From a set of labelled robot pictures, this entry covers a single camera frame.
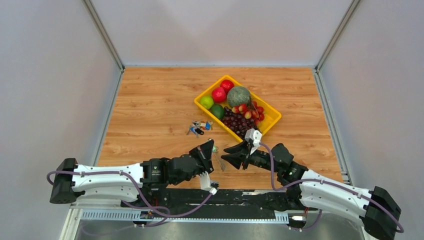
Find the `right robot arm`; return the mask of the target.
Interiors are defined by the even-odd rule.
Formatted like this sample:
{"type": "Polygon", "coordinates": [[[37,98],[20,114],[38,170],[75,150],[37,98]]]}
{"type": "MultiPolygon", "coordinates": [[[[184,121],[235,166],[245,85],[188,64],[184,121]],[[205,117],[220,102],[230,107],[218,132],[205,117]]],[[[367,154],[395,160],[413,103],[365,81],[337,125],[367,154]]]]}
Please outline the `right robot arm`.
{"type": "Polygon", "coordinates": [[[355,222],[378,240],[393,240],[396,233],[405,231],[399,222],[402,210],[386,189],[360,188],[324,177],[295,162],[282,143],[261,151],[251,140],[245,140],[224,149],[224,153],[221,158],[236,169],[252,165],[269,170],[272,189],[278,190],[274,185],[278,181],[292,209],[303,205],[330,212],[355,222]]]}

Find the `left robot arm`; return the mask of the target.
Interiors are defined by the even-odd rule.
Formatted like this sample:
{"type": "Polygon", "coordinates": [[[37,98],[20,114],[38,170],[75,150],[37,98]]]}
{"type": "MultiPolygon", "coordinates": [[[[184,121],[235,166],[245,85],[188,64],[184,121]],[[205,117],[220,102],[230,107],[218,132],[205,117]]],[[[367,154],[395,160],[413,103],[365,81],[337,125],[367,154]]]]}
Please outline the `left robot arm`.
{"type": "Polygon", "coordinates": [[[209,139],[174,158],[152,158],[121,166],[90,166],[66,158],[47,175],[52,185],[50,203],[70,204],[80,199],[110,199],[136,202],[147,207],[153,201],[149,189],[166,188],[199,177],[200,188],[215,195],[218,183],[210,179],[214,171],[215,142],[209,139]]]}

